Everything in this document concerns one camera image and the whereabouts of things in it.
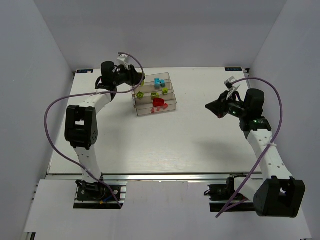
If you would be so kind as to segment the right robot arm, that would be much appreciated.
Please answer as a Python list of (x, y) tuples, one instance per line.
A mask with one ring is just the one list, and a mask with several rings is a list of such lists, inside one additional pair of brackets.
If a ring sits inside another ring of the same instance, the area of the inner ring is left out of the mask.
[(238, 97), (237, 91), (225, 91), (205, 108), (219, 119), (226, 115), (239, 119), (240, 129), (257, 158), (254, 166), (260, 168), (263, 182), (255, 182), (250, 174), (229, 177), (225, 189), (229, 199), (219, 213), (249, 200), (260, 217), (295, 218), (306, 186), (286, 168), (273, 142), (272, 128), (263, 116), (265, 94), (253, 88), (247, 90), (244, 100)]

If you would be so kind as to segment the small green lego piece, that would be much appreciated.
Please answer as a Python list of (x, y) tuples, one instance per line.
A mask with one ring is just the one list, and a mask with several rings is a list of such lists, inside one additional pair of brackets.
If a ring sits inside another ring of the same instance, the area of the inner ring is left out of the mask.
[(136, 98), (137, 99), (142, 99), (144, 97), (144, 93), (139, 91), (137, 94), (136, 94)]

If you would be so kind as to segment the red rounded lego brick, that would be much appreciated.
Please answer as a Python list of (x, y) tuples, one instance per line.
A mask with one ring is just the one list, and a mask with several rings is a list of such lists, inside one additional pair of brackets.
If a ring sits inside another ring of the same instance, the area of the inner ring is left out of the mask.
[(162, 107), (165, 105), (165, 100), (163, 98), (154, 98), (152, 105), (154, 107)]

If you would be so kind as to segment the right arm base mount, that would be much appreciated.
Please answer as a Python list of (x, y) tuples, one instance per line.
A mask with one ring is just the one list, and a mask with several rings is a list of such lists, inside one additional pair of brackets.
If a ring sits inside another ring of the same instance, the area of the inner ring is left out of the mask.
[[(223, 184), (209, 184), (208, 189), (203, 193), (204, 196), (209, 197), (209, 207), (211, 213), (218, 213), (229, 198), (235, 192), (235, 178), (244, 177), (245, 175), (232, 175), (226, 179)], [(232, 200), (229, 206), (244, 201), (245, 197), (238, 193)], [(255, 212), (254, 204), (249, 200), (244, 203), (239, 203), (231, 209), (227, 209), (227, 212)]]

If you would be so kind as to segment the blue rounded lego brick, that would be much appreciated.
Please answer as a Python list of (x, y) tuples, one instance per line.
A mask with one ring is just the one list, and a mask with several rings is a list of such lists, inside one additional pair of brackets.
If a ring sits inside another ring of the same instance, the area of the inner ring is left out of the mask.
[(155, 88), (155, 89), (160, 89), (160, 87), (161, 87), (161, 81), (160, 81), (160, 79), (159, 79), (159, 78), (155, 78), (155, 79), (154, 79), (154, 88)]

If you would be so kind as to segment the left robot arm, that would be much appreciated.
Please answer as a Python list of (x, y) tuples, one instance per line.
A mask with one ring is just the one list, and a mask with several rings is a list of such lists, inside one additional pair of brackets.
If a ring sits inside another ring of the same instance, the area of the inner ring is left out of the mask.
[(145, 79), (145, 73), (138, 72), (132, 64), (115, 65), (105, 61), (100, 70), (101, 76), (95, 82), (97, 92), (79, 105), (69, 105), (65, 115), (64, 137), (74, 149), (82, 168), (82, 179), (87, 183), (103, 180), (95, 151), (98, 113), (114, 100), (119, 93), (118, 86), (126, 84), (135, 89)]

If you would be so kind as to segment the green rounded lego brick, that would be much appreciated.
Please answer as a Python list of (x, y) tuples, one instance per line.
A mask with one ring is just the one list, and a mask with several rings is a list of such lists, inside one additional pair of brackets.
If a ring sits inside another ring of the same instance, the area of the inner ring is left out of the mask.
[(159, 98), (159, 93), (158, 92), (151, 92), (150, 93), (150, 97), (151, 97), (152, 100), (156, 99), (156, 98)]

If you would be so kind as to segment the green square lego brick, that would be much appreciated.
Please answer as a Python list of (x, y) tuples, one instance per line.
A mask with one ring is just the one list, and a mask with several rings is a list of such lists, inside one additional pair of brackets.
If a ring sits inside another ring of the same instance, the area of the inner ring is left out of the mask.
[(167, 87), (162, 88), (162, 94), (163, 95), (168, 94), (168, 92), (169, 92), (169, 89)]

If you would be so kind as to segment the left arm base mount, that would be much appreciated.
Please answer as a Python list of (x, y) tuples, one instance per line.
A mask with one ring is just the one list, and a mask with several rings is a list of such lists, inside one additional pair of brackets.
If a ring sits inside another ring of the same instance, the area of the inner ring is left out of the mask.
[(94, 182), (88, 183), (83, 180), (75, 181), (76, 193), (73, 203), (74, 209), (93, 210), (120, 210), (126, 197), (126, 187), (124, 185), (110, 185), (111, 190), (105, 185)]

